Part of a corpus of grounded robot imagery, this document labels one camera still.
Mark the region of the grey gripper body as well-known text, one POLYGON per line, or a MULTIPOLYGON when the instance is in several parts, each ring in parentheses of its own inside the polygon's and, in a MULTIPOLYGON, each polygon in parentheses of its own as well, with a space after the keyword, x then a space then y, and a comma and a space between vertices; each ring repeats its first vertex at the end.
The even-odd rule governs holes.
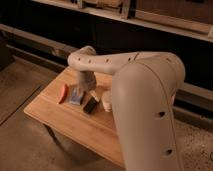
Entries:
POLYGON ((96 77, 92 71, 80 71, 77 74, 79 87, 86 92, 96 88, 96 77))

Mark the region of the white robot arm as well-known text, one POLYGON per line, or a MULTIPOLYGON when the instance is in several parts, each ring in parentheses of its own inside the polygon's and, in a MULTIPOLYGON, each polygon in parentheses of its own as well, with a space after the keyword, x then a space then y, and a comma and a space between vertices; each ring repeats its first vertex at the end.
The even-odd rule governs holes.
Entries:
POLYGON ((173 102, 185 79, 184 64, 169 52, 98 56, 86 46, 68 57, 86 91, 96 72, 112 76, 112 112, 126 171, 183 171, 173 102))

